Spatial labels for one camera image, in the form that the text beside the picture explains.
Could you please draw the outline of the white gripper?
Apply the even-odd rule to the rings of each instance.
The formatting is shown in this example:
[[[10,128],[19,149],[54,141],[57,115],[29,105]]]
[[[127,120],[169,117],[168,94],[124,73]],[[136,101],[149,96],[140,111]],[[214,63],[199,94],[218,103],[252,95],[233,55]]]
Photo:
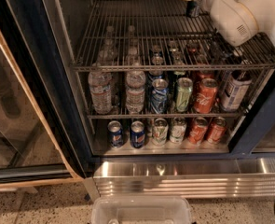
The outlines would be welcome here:
[[[253,13],[241,0],[198,0],[198,2],[199,6],[210,14],[218,33],[231,46],[240,46],[258,32],[258,24]]]

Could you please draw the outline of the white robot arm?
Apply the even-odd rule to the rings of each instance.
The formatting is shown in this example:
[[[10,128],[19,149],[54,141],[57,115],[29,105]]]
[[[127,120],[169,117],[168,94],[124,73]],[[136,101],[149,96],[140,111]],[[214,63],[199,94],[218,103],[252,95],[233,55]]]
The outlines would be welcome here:
[[[275,0],[196,1],[228,44],[237,47],[264,33],[275,48]]]

